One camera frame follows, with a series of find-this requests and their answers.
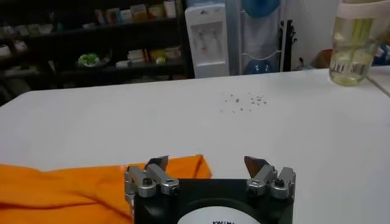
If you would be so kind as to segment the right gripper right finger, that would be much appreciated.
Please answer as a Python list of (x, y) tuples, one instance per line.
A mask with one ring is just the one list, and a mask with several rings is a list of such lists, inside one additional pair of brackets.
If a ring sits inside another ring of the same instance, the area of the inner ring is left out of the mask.
[(246, 182), (247, 193), (251, 197), (270, 195), (278, 200), (295, 198), (296, 173), (290, 167), (280, 172), (265, 159), (244, 157), (250, 178)]

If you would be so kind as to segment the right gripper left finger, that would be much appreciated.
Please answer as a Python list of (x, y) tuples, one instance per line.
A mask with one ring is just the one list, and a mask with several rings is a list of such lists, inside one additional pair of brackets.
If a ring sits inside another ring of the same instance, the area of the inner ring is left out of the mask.
[(152, 158), (140, 169), (127, 166), (124, 172), (124, 190), (126, 202), (131, 203), (136, 195), (149, 198), (158, 192), (163, 195), (177, 195), (180, 190), (179, 180), (166, 173), (168, 156)]

